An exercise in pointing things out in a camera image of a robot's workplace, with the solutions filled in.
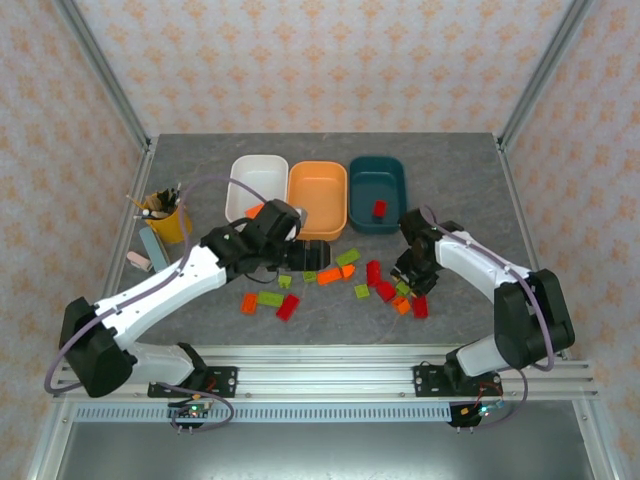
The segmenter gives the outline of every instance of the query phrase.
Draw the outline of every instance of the gray mat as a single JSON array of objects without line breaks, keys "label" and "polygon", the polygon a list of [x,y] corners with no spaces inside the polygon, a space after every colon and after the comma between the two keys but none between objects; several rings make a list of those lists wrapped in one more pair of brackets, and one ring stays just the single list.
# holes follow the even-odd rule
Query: gray mat
[{"label": "gray mat", "polygon": [[[303,160],[333,160],[346,166],[360,155],[395,156],[405,167],[410,208],[427,202],[440,221],[455,220],[501,256],[528,265],[490,134],[162,135],[146,192],[174,186],[178,181],[186,185],[202,174],[229,175],[231,164],[248,154],[281,155],[289,166]],[[189,199],[194,239],[226,223],[226,191],[224,184],[211,184]],[[348,283],[320,287],[304,284],[302,274],[293,273],[293,286],[284,291],[275,282],[265,286],[240,278],[185,305],[152,327],[141,341],[195,345],[442,344],[465,343],[492,333],[490,302],[448,271],[442,272],[429,295],[427,320],[414,320],[411,313],[399,317],[375,292],[368,299],[357,300],[353,286],[365,283],[366,262],[380,260],[386,274],[406,243],[399,232],[365,236],[347,226],[332,242],[333,257],[352,247],[360,250],[362,258],[356,263],[355,279]],[[144,254],[137,231],[131,249]],[[181,256],[180,246],[167,250],[172,260]],[[264,278],[272,275],[261,274]],[[145,273],[126,266],[120,291],[145,278]],[[301,298],[289,323],[281,322],[270,307],[259,306],[254,316],[240,313],[244,294],[260,290],[290,292]]]}]

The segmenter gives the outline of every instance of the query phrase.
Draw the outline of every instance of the pink eraser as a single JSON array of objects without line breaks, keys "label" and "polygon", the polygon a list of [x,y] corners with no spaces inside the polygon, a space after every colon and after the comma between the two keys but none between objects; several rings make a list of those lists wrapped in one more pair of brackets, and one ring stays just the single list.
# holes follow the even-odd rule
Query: pink eraser
[{"label": "pink eraser", "polygon": [[129,263],[140,270],[148,272],[151,270],[151,260],[144,258],[142,255],[136,252],[127,253],[127,260]]}]

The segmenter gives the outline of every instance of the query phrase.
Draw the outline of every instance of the enclosure wall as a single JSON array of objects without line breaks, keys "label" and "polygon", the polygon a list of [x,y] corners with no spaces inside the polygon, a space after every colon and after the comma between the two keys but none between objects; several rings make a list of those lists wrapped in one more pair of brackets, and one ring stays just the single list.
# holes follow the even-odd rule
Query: enclosure wall
[{"label": "enclosure wall", "polygon": [[0,4],[0,478],[25,478],[64,306],[95,301],[139,157],[50,0]]},{"label": "enclosure wall", "polygon": [[640,9],[595,3],[509,161],[572,352],[595,361],[617,446],[640,471]]},{"label": "enclosure wall", "polygon": [[157,135],[500,132],[571,2],[78,3]]}]

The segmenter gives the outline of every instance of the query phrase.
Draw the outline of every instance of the pen holder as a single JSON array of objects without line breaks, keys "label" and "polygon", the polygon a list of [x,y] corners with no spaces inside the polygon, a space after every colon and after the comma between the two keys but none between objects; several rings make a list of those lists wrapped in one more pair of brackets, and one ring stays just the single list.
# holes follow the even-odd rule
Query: pen holder
[{"label": "pen holder", "polygon": [[[149,208],[146,202],[143,206],[145,208]],[[191,219],[189,218],[186,208],[184,210],[184,221],[187,227],[187,232],[191,233],[193,225],[191,224]],[[160,237],[162,243],[171,244],[184,242],[184,236],[180,230],[178,209],[176,209],[176,211],[167,218],[161,218],[159,220],[145,220],[145,222],[147,222],[147,225],[151,227],[151,230]]]}]

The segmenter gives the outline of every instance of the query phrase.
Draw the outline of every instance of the toy block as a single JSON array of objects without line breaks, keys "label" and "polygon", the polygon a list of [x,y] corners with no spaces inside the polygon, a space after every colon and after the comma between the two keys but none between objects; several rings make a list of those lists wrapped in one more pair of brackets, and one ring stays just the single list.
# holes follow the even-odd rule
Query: toy block
[{"label": "toy block", "polygon": [[298,297],[291,294],[287,295],[287,298],[282,302],[282,306],[276,312],[276,316],[283,322],[288,322],[299,304],[300,299]]},{"label": "toy block", "polygon": [[411,310],[411,305],[409,305],[409,300],[404,297],[397,297],[393,302],[391,302],[393,308],[396,309],[400,315],[404,315],[409,310]]},{"label": "toy block", "polygon": [[415,318],[427,318],[429,316],[429,304],[427,303],[427,297],[413,299],[413,316]]},{"label": "toy block", "polygon": [[354,267],[353,265],[345,265],[340,270],[342,270],[342,278],[344,278],[345,282],[351,279],[351,277],[353,277],[353,274],[356,273],[356,267]]},{"label": "toy block", "polygon": [[356,285],[353,289],[356,291],[356,297],[359,299],[367,298],[369,296],[369,287],[366,285]]},{"label": "toy block", "polygon": [[400,282],[398,282],[398,284],[396,285],[396,291],[399,295],[404,295],[406,297],[411,289],[409,288],[409,285],[400,280]]},{"label": "toy block", "polygon": [[377,218],[383,218],[386,213],[387,213],[387,202],[383,202],[382,200],[376,200],[376,203],[373,206],[373,216]]},{"label": "toy block", "polygon": [[389,302],[396,296],[396,289],[389,282],[380,282],[376,285],[376,291],[384,303]]},{"label": "toy block", "polygon": [[246,210],[246,211],[244,212],[244,214],[245,214],[247,217],[249,217],[249,218],[251,218],[251,219],[254,219],[254,218],[256,218],[256,215],[258,215],[258,212],[260,212],[260,210],[262,210],[262,206],[263,206],[263,205],[264,205],[264,204],[263,204],[263,203],[261,203],[260,205],[256,205],[255,207],[251,207],[249,210]]},{"label": "toy block", "polygon": [[255,293],[245,293],[240,311],[247,315],[253,315],[258,308],[258,296]]},{"label": "toy block", "polygon": [[259,292],[258,304],[267,305],[268,307],[280,307],[284,302],[284,295],[281,293]]},{"label": "toy block", "polygon": [[351,250],[344,252],[342,255],[338,255],[338,257],[336,258],[336,263],[338,264],[338,266],[344,267],[345,265],[355,262],[359,258],[360,252],[355,248],[352,248]]},{"label": "toy block", "polygon": [[293,282],[293,279],[289,275],[278,276],[278,285],[280,285],[280,288],[290,288],[291,282]]},{"label": "toy block", "polygon": [[380,262],[377,260],[371,260],[367,263],[367,285],[375,287],[380,283],[380,281]]},{"label": "toy block", "polygon": [[335,282],[342,278],[342,272],[339,268],[332,268],[326,272],[320,272],[318,274],[318,285],[327,285],[328,283]]},{"label": "toy block", "polygon": [[304,283],[315,282],[317,277],[316,272],[302,272],[302,279],[304,280]]}]

